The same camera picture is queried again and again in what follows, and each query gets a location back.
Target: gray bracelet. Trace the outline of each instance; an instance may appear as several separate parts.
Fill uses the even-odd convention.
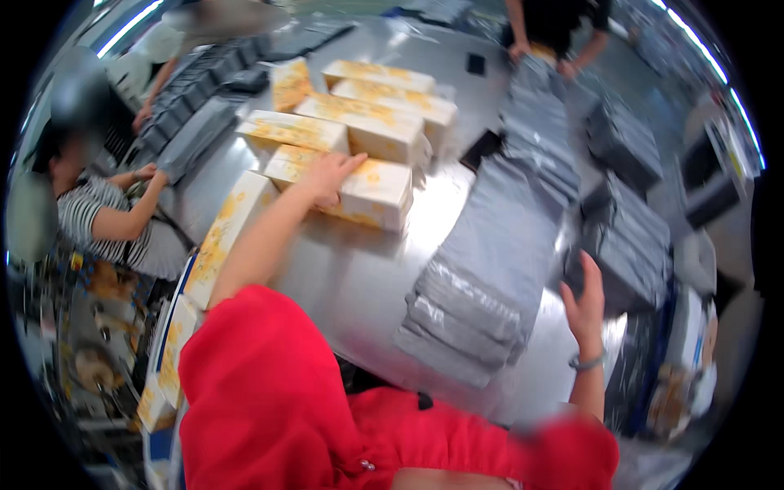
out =
[[[597,367],[599,364],[603,363],[606,358],[607,358],[607,349],[604,349],[603,347],[601,348],[601,356],[599,356],[596,359],[591,359],[588,362],[580,362],[580,354],[577,353],[572,358],[572,360],[569,361],[569,367],[574,368],[574,370],[576,370],[577,372],[587,371],[588,369],[593,369]]]

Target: hair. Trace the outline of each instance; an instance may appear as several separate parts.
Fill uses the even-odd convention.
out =
[[[52,158],[60,158],[60,148],[67,140],[69,134],[67,131],[58,129],[52,124],[52,119],[49,119],[44,124],[44,129],[38,137],[38,143],[35,145],[35,158],[33,165],[30,168],[33,172],[38,172],[51,180],[51,172],[49,171],[49,162]]]

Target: red shirt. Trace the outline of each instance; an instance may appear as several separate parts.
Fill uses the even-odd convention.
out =
[[[610,488],[618,465],[614,437],[593,417],[519,440],[439,401],[419,410],[403,390],[346,396],[313,322],[262,286],[212,309],[183,348],[180,380],[188,490],[387,489],[404,467],[509,477],[526,490]]]

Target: metal table surface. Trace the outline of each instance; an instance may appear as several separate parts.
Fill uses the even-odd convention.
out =
[[[328,17],[299,19],[299,24],[275,33],[275,37],[296,35],[324,19]],[[500,127],[499,107],[510,75],[503,50],[481,38],[411,20],[329,19],[356,20],[361,25],[309,55],[310,78],[318,92],[326,92],[319,72],[334,59],[388,64],[431,74],[439,85],[454,87],[445,92],[454,92],[459,119],[442,155],[415,189],[403,235],[312,212],[272,287],[307,312],[338,355],[391,383],[427,392],[496,423],[511,424],[552,412],[558,402],[568,400],[574,382],[568,360],[577,344],[556,289],[561,258],[576,237],[574,216],[564,220],[557,239],[552,284],[543,293],[528,349],[516,365],[506,366],[486,388],[477,390],[435,372],[400,351],[391,339],[405,316],[405,294],[452,229],[474,181],[474,174],[458,163],[459,156],[486,129]],[[484,77],[466,72],[467,53],[485,57]],[[270,109],[269,91],[239,107],[238,115],[255,109]],[[584,152],[578,156],[577,171],[583,187],[590,189],[598,181],[598,172]],[[241,137],[232,134],[216,145],[197,169],[162,194],[161,207],[196,242],[202,241],[241,173],[263,169],[265,164]],[[605,324],[604,341],[610,354],[605,385],[625,327],[625,318]]]

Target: yellow floral box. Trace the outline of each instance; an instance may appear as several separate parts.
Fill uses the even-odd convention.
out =
[[[187,297],[178,295],[174,302],[174,311],[166,330],[163,343],[161,371],[158,373],[158,386],[163,397],[174,408],[180,407],[182,390],[180,389],[180,351],[201,324],[201,311],[191,304]]]
[[[139,416],[147,432],[155,432],[174,424],[176,411],[166,402],[161,388],[158,387],[158,377],[148,376],[144,384],[144,391],[136,406],[136,414]]]
[[[257,154],[267,158],[278,145],[348,153],[346,125],[281,112],[253,111],[237,128]]]
[[[272,69],[272,107],[291,112],[313,92],[305,58],[301,56]]]
[[[201,244],[183,289],[197,308],[207,309],[223,261],[240,232],[278,195],[268,178],[251,171],[245,171],[232,187]]]
[[[324,76],[324,82],[330,89],[345,78],[369,80],[422,93],[432,93],[436,87],[435,78],[428,74],[360,61],[332,61],[321,70],[321,75]]]
[[[430,161],[424,143],[425,121],[418,114],[323,93],[311,94],[295,112],[348,126],[351,154],[367,153],[371,158],[407,165],[424,166]]]
[[[275,152],[264,174],[283,191],[295,183],[318,151],[283,145]],[[340,204],[321,211],[370,227],[399,232],[413,200],[412,170],[407,165],[368,159],[340,188]]]
[[[430,141],[434,154],[439,153],[457,118],[457,106],[453,102],[428,93],[368,80],[346,78],[332,87],[332,95],[419,114],[425,120],[425,136]]]

